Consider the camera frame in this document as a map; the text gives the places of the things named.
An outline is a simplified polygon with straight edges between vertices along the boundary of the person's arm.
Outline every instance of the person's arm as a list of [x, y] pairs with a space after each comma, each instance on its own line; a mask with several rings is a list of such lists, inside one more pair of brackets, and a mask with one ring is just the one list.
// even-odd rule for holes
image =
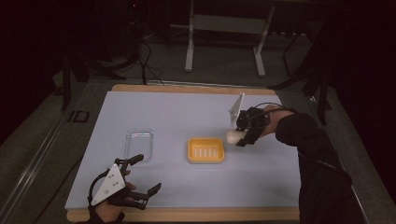
[[[273, 105], [265, 108], [269, 109], [273, 109]], [[329, 137], [310, 116], [289, 111], [274, 112], [270, 116], [271, 123], [263, 135], [276, 133], [278, 141], [297, 147], [308, 158], [342, 170]], [[304, 156], [299, 156], [299, 165], [301, 223], [364, 223], [358, 201], [344, 175]]]
[[[135, 190], [136, 186], [126, 182], [126, 187], [130, 190]], [[90, 219], [78, 224], [121, 224], [125, 215], [122, 213], [123, 206], [116, 206], [109, 204], [107, 201], [97, 204], [96, 206], [88, 206], [90, 211]]]

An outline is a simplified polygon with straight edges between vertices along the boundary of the wire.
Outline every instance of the wire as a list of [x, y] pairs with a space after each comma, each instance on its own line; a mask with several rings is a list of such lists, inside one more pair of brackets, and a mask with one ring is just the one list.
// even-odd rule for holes
[[129, 69], [133, 68], [135, 65], [137, 64], [137, 62], [134, 62], [133, 64], [129, 65], [128, 67], [122, 69], [121, 71], [117, 71], [117, 74], [121, 74], [123, 72], [128, 71]]
[[314, 163], [320, 165], [321, 167], [327, 168], [327, 169], [329, 169], [329, 170], [331, 170], [331, 171], [333, 171], [333, 172], [335, 172], [335, 173], [341, 175], [341, 176], [347, 181], [347, 183], [349, 184], [349, 186], [352, 186], [352, 178], [351, 178], [350, 175], [349, 175], [347, 172], [345, 172], [344, 170], [339, 169], [339, 168], [337, 168], [337, 167], [335, 167], [335, 166], [333, 166], [333, 165], [331, 165], [331, 164], [329, 164], [329, 163], [327, 163], [327, 162], [325, 162], [325, 161], [321, 161], [321, 160], [318, 160], [318, 159], [313, 158], [313, 157], [311, 157], [311, 156], [308, 156], [307, 154], [303, 153], [303, 152], [300, 151], [300, 150], [298, 151], [298, 154], [299, 154], [302, 158], [306, 159], [307, 161], [312, 161], [312, 162], [314, 162]]
[[149, 56], [151, 55], [151, 48], [150, 48], [149, 45], [146, 44], [144, 41], [141, 41], [141, 43], [142, 43], [143, 45], [145, 45], [145, 46], [148, 48], [148, 57], [147, 57], [146, 60], [144, 60], [143, 57], [142, 57], [140, 54], [139, 54], [139, 56], [137, 57], [138, 60], [139, 60], [139, 62], [140, 62], [140, 65], [142, 66], [142, 80], [143, 80], [143, 85], [147, 85], [148, 83], [147, 83], [147, 80], [146, 80], [146, 66], [147, 66], [148, 61], [149, 61]]
[[277, 108], [277, 109], [272, 109], [272, 110], [264, 111], [264, 112], [262, 112], [262, 113], [260, 113], [260, 114], [258, 114], [258, 115], [255, 115], [255, 116], [252, 116], [252, 117], [248, 118], [247, 120], [251, 120], [251, 119], [255, 119], [255, 118], [261, 117], [261, 116], [265, 116], [265, 115], [268, 115], [268, 114], [270, 114], [270, 113], [272, 113], [272, 112], [276, 112], [276, 111], [290, 111], [290, 112], [295, 113], [295, 111], [293, 111], [292, 109], [287, 109], [287, 108], [284, 107], [284, 106], [282, 106], [282, 107], [283, 107], [283, 108]]
[[144, 36], [144, 37], [142, 37], [142, 39], [143, 40], [146, 40], [146, 41], [149, 41], [149, 37], [151, 37], [151, 36], [153, 36], [153, 35], [156, 35], [157, 33], [151, 33], [150, 35], [146, 35], [146, 36]]
[[64, 182], [66, 182], [67, 178], [71, 175], [71, 173], [73, 172], [73, 170], [77, 167], [77, 165], [82, 161], [82, 156], [76, 161], [76, 163], [74, 163], [74, 165], [70, 168], [69, 172], [67, 172], [66, 177], [64, 178], [64, 180], [62, 181], [61, 185], [56, 189], [55, 193], [52, 195], [52, 197], [49, 199], [49, 201], [47, 202], [46, 206], [44, 206], [44, 208], [41, 210], [40, 214], [38, 214], [37, 218], [35, 219], [35, 221], [33, 222], [33, 224], [37, 223], [38, 220], [44, 215], [44, 213], [47, 211], [47, 209], [49, 208], [50, 204], [52, 203], [52, 201], [55, 199], [56, 195], [59, 193], [59, 191], [61, 190], [61, 188], [64, 186]]
[[277, 103], [261, 103], [259, 105], [280, 105], [280, 104], [277, 104]]
[[184, 32], [186, 32], [188, 30], [189, 30], [189, 28], [184, 28], [183, 30], [181, 30], [181, 31], [179, 31], [179, 32], [177, 32], [177, 33], [175, 33], [173, 35], [169, 35], [169, 37], [175, 37], [177, 35], [181, 35], [181, 34], [183, 34]]
[[98, 181], [99, 181], [100, 179], [102, 179], [103, 177], [107, 176], [107, 174], [108, 174], [109, 171], [110, 171], [110, 170], [108, 169], [108, 170], [104, 171], [103, 173], [99, 174], [99, 176], [97, 176], [97, 177], [93, 180], [93, 182], [91, 183], [91, 186], [90, 186], [90, 193], [89, 193], [89, 195], [88, 195], [88, 202], [90, 203], [90, 205], [91, 205], [91, 202], [92, 202], [92, 199], [93, 199], [93, 197], [92, 197], [92, 192], [93, 192], [93, 188], [95, 187], [96, 182], [98, 182]]
[[118, 63], [118, 64], [113, 64], [113, 65], [107, 66], [106, 68], [110, 69], [111, 71], [117, 71], [121, 68], [127, 67], [126, 70], [128, 70], [136, 64], [135, 61], [136, 61], [135, 58], [133, 58], [132, 56], [128, 56], [124, 62]]
[[[156, 75], [156, 74], [152, 71], [153, 69], [159, 71], [160, 74], [159, 74], [159, 75]], [[163, 75], [163, 71], [162, 71], [162, 70], [160, 70], [160, 69], [158, 69], [158, 68], [150, 67], [149, 65], [148, 65], [148, 70], [150, 71], [150, 73], [151, 73], [152, 75], [154, 75], [154, 78], [156, 78], [157, 80], [159, 80], [159, 81], [161, 82], [161, 84], [163, 84], [163, 86], [165, 85], [165, 84], [163, 83], [163, 81], [160, 79], [160, 76]]]

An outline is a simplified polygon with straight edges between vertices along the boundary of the wooden table edge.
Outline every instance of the wooden table edge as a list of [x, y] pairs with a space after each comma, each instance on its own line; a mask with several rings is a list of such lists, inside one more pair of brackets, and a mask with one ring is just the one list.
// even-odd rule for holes
[[142, 92], [178, 92], [178, 93], [211, 93], [211, 94], [239, 94], [247, 95], [276, 95], [273, 90], [230, 88], [230, 87], [193, 87], [193, 86], [145, 86], [116, 84], [112, 91], [142, 91]]
[[[223, 222], [299, 220], [298, 207], [254, 207], [254, 208], [135, 208], [124, 209], [123, 221], [133, 222]], [[70, 209], [67, 219], [72, 222], [88, 220], [88, 209]]]

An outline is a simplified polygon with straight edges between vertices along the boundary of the black sleeve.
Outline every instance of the black sleeve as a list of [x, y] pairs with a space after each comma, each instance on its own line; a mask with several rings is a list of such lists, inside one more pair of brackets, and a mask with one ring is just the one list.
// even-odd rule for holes
[[120, 213], [117, 220], [112, 222], [104, 222], [95, 212], [95, 208], [93, 206], [88, 206], [90, 211], [90, 219], [84, 222], [78, 222], [78, 224], [121, 224], [122, 220], [124, 219], [125, 215]]
[[[281, 119], [276, 139], [299, 152], [324, 161], [338, 169], [337, 152], [324, 132], [306, 114], [294, 114]], [[300, 222], [305, 223], [364, 223], [355, 194], [344, 176], [299, 156], [301, 189]]]

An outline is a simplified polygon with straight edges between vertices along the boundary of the dark background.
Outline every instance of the dark background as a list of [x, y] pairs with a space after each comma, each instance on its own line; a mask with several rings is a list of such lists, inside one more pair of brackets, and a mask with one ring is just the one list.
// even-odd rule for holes
[[[133, 2], [142, 8], [147, 6], [146, 1]], [[214, 2], [203, 1], [197, 10], [210, 14]], [[104, 5], [96, 5], [93, 0], [2, 1], [0, 143], [53, 93], [52, 76], [61, 69], [63, 50], [81, 50], [102, 60], [109, 59], [113, 53], [126, 54], [135, 50], [134, 46], [111, 43], [125, 32], [129, 21], [147, 20], [145, 10], [132, 8], [128, 14], [124, 11], [123, 1], [112, 1], [116, 4], [110, 5], [106, 5], [109, 1], [102, 3]], [[344, 3], [346, 7], [338, 8], [331, 15], [331, 23], [324, 31], [326, 35], [319, 40], [324, 47], [319, 55], [326, 55], [331, 62], [331, 86], [336, 89], [376, 170], [396, 202], [396, 6], [390, 1]], [[236, 1], [218, 1], [216, 4], [223, 4], [219, 8], [233, 16], [264, 17], [258, 8], [266, 7], [257, 1], [252, 1], [251, 5]], [[186, 8], [189, 1], [151, 0], [150, 6], [148, 25], [160, 31], [164, 38], [169, 32], [168, 24], [188, 24]], [[290, 13], [295, 8], [297, 6], [278, 10], [271, 29], [287, 35], [301, 32], [301, 22], [295, 19], [301, 18], [302, 14]], [[309, 19], [309, 13], [303, 14]], [[136, 36], [129, 37], [138, 41]]]

